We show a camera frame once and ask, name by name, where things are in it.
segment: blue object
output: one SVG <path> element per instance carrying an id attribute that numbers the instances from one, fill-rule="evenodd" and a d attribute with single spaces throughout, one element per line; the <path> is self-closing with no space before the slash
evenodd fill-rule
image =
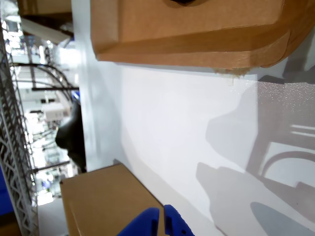
<path id="1" fill-rule="evenodd" d="M 159 209 L 148 208 L 131 221 L 117 236 L 157 236 Z M 172 205 L 164 206 L 165 234 L 194 236 L 191 229 Z"/>
<path id="2" fill-rule="evenodd" d="M 50 188 L 51 182 L 49 180 L 42 181 L 41 186 L 43 186 L 45 189 Z"/>
<path id="3" fill-rule="evenodd" d="M 13 206 L 6 189 L 4 177 L 0 168 L 0 215 L 4 215 L 13 211 Z"/>
<path id="4" fill-rule="evenodd" d="M 133 219 L 117 236 L 157 236 L 159 209 L 146 209 Z"/>

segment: brown cardboard box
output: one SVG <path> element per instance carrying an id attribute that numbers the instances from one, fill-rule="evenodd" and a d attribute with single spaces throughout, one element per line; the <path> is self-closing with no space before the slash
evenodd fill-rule
<path id="1" fill-rule="evenodd" d="M 315 24 L 315 0 L 91 0 L 98 60 L 234 69 L 271 66 Z"/>
<path id="2" fill-rule="evenodd" d="M 0 215 L 0 235 L 2 236 L 21 236 L 19 224 L 14 212 Z"/>
<path id="3" fill-rule="evenodd" d="M 70 236 L 116 236 L 149 207 L 160 209 L 158 235 L 165 235 L 162 205 L 124 165 L 68 178 L 60 186 Z"/>

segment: white wall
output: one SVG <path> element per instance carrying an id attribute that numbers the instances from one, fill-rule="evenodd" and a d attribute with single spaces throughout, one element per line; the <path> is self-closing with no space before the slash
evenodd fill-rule
<path id="1" fill-rule="evenodd" d="M 34 75 L 35 75 L 35 80 L 37 82 L 44 82 L 44 83 L 49 83 L 51 84 L 51 78 L 47 75 L 47 73 L 37 69 L 34 69 Z M 33 84 L 30 83 L 32 81 L 31 78 L 31 68 L 28 66 L 20 66 L 15 68 L 15 72 L 18 76 L 18 81 L 19 82 L 19 88 L 21 89 L 31 89 L 33 87 Z M 38 88 L 44 88 L 47 87 L 47 85 L 43 85 L 40 83 L 36 83 L 36 87 Z"/>
<path id="2" fill-rule="evenodd" d="M 33 63 L 39 63 L 40 56 L 39 55 L 32 55 L 31 56 Z M 29 63 L 29 56 L 28 55 L 15 55 L 13 56 L 13 61 L 16 63 Z"/>
<path id="3" fill-rule="evenodd" d="M 20 96 L 24 112 L 36 111 L 42 109 L 41 99 L 57 99 L 57 96 L 52 91 L 32 91 L 31 88 L 21 88 Z"/>
<path id="4" fill-rule="evenodd" d="M 315 87 L 284 83 L 314 79 L 314 32 L 298 54 L 233 78 L 97 62 L 89 1 L 72 8 L 88 171 L 123 162 L 197 236 L 315 235 Z"/>

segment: black cable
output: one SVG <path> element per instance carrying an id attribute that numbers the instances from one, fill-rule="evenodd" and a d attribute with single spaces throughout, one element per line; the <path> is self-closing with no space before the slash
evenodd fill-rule
<path id="1" fill-rule="evenodd" d="M 36 136 L 36 135 L 44 135 L 46 132 L 51 132 L 52 130 L 51 129 L 47 129 L 47 130 L 45 130 L 45 131 L 43 131 L 43 132 L 39 132 L 39 133 L 35 133 L 35 134 L 33 134 L 33 136 Z"/>
<path id="2" fill-rule="evenodd" d="M 47 144 L 45 144 L 45 145 L 42 145 L 41 148 L 46 148 L 47 146 L 49 146 L 49 145 L 51 145 L 51 144 L 54 144 L 54 143 L 56 143 L 55 140 L 52 141 L 52 142 L 50 142 L 50 143 L 47 143 Z"/>
<path id="3" fill-rule="evenodd" d="M 54 74 L 53 73 L 51 73 L 49 70 L 45 70 L 44 68 L 41 68 L 41 67 L 36 67 L 37 69 L 39 69 L 39 70 L 41 70 L 41 71 L 44 71 L 45 73 L 47 73 L 52 79 L 54 79 L 54 80 L 56 80 L 60 85 L 61 85 L 61 87 L 62 88 L 66 88 L 63 84 L 62 84 L 62 82 L 59 80 L 59 79 L 57 79 L 55 76 L 54 76 Z M 71 97 L 71 92 L 67 92 L 66 90 L 64 90 L 65 92 L 66 92 L 66 94 L 68 94 L 68 98 L 70 99 L 70 100 L 72 100 L 72 97 Z"/>
<path id="4" fill-rule="evenodd" d="M 31 80 L 13 80 L 13 81 L 15 81 L 15 82 L 26 82 L 26 83 L 33 83 L 33 81 L 31 81 Z M 58 87 L 56 87 L 56 86 L 53 86 L 53 85 L 51 85 L 51 84 L 49 84 L 49 83 L 45 83 L 45 82 L 41 82 L 41 81 L 35 81 L 37 84 L 43 84 L 43 85 L 47 85 L 47 86 L 50 86 L 50 87 L 52 87 L 52 88 L 56 88 L 56 89 L 58 89 Z M 66 93 L 65 93 L 65 91 L 62 91 L 61 90 L 61 92 L 64 94 L 64 96 L 66 97 L 66 99 L 68 100 L 68 101 L 72 101 L 72 99 L 70 99 L 67 95 L 66 95 Z"/>
<path id="5" fill-rule="evenodd" d="M 60 70 L 58 70 L 57 68 L 55 68 L 55 67 L 52 66 L 52 65 L 37 64 L 37 63 L 17 63 L 17 62 L 11 63 L 10 65 L 11 65 L 11 66 L 48 67 L 48 68 L 54 69 L 54 70 L 56 70 L 59 74 L 61 74 L 61 77 L 65 80 L 65 82 L 68 84 L 69 87 L 73 87 L 73 85 L 72 85 L 71 83 L 69 83 L 69 81 L 67 80 L 66 76 L 65 76 Z"/>
<path id="6" fill-rule="evenodd" d="M 53 130 L 50 130 L 50 132 L 48 132 L 47 134 L 41 136 L 40 138 L 38 138 L 38 139 L 36 139 L 36 140 L 33 139 L 33 143 L 35 143 L 36 141 L 41 140 L 41 139 L 43 139 L 43 138 L 46 138 L 48 135 L 52 134 L 54 131 L 55 131 L 54 129 L 53 129 Z"/>
<path id="7" fill-rule="evenodd" d="M 67 83 L 67 86 L 68 86 L 68 87 L 73 88 L 73 85 L 72 85 L 71 83 L 69 83 L 69 81 L 67 80 L 66 76 L 65 76 L 61 71 L 59 71 L 58 69 L 56 69 L 55 67 L 53 67 L 53 66 L 51 66 L 51 65 L 36 64 L 36 63 L 17 63 L 17 62 L 14 62 L 14 63 L 11 63 L 10 66 L 14 66 L 14 67 L 16 67 L 16 66 L 32 66 L 32 67 L 35 67 L 35 68 L 37 68 L 37 69 L 39 69 L 39 70 L 42 70 L 42 71 L 46 72 L 48 75 L 50 75 L 50 77 L 51 77 L 52 79 L 54 79 L 55 81 L 57 81 L 57 82 L 61 85 L 62 88 L 66 88 L 66 87 L 62 84 L 62 82 L 61 82 L 58 78 L 56 78 L 56 77 L 54 76 L 54 74 L 53 74 L 51 71 L 45 70 L 45 69 L 42 68 L 42 67 L 52 68 L 52 69 L 56 70 L 58 73 L 61 74 L 61 77 L 62 77 L 63 80 Z M 67 92 L 67 94 L 68 94 L 69 100 L 71 101 L 71 100 L 72 100 L 71 92 L 69 91 L 69 92 Z"/>

